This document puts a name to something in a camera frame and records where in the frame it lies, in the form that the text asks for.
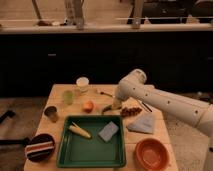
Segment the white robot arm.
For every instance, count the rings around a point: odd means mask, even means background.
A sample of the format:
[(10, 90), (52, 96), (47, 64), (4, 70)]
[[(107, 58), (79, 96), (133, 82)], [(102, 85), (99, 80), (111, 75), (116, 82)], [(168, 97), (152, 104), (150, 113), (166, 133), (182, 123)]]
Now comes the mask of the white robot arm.
[(134, 69), (123, 77), (115, 89), (113, 109), (121, 107), (128, 98), (134, 98), (196, 128), (209, 137), (203, 171), (213, 171), (213, 104), (150, 88), (146, 80), (141, 69)]

